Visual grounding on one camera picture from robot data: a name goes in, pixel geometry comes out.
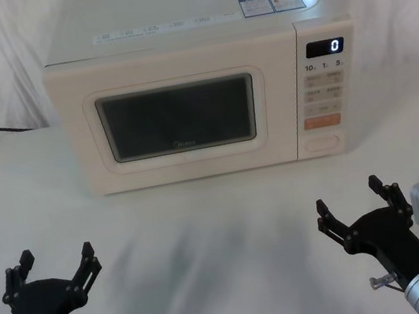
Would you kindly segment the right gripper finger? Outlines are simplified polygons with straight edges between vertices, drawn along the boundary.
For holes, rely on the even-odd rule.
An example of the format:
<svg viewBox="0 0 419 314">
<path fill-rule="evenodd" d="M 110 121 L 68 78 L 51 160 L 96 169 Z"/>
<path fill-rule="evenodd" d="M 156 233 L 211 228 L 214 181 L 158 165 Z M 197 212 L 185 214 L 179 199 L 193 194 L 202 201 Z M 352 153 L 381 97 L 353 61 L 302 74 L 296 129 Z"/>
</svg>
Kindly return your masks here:
<svg viewBox="0 0 419 314">
<path fill-rule="evenodd" d="M 397 183 L 384 185 L 376 175 L 368 178 L 370 189 L 387 202 L 387 205 L 397 212 L 398 215 L 412 216 L 413 209 Z"/>
<path fill-rule="evenodd" d="M 358 234 L 354 226 L 348 227 L 343 222 L 337 220 L 328 209 L 323 200 L 316 202 L 318 230 L 327 235 L 330 239 L 340 244 L 347 253 L 358 252 Z"/>
</svg>

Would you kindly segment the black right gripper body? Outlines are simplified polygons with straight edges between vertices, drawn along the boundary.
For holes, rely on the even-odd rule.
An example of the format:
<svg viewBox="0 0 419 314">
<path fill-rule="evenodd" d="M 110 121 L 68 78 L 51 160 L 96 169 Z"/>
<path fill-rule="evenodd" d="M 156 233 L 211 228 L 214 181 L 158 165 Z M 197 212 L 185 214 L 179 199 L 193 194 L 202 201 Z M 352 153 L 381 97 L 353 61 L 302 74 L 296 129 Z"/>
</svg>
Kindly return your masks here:
<svg viewBox="0 0 419 314">
<path fill-rule="evenodd" d="M 375 257 L 406 290 L 419 275 L 419 238 L 411 231 L 411 224 L 411 219 L 391 207 L 375 209 L 344 229 L 344 249 L 352 255 Z"/>
</svg>

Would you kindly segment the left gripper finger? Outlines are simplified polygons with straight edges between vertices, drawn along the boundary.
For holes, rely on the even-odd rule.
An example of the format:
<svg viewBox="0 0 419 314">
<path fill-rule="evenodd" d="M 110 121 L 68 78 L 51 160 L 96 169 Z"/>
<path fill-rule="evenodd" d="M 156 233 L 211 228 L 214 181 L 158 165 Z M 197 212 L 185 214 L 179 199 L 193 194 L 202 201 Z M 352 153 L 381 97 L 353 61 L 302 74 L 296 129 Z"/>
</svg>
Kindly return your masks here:
<svg viewBox="0 0 419 314">
<path fill-rule="evenodd" d="M 20 289 L 25 285 L 28 273 L 31 271 L 35 258 L 29 249 L 21 253 L 19 263 L 14 268 L 7 268 L 5 293 L 2 296 L 2 301 L 6 305 L 12 305 L 15 298 L 17 298 Z"/>
<path fill-rule="evenodd" d="M 89 291 L 102 270 L 102 265 L 95 256 L 95 249 L 90 242 L 83 244 L 81 255 L 80 266 L 66 287 L 73 308 L 84 306 L 88 302 Z"/>
</svg>

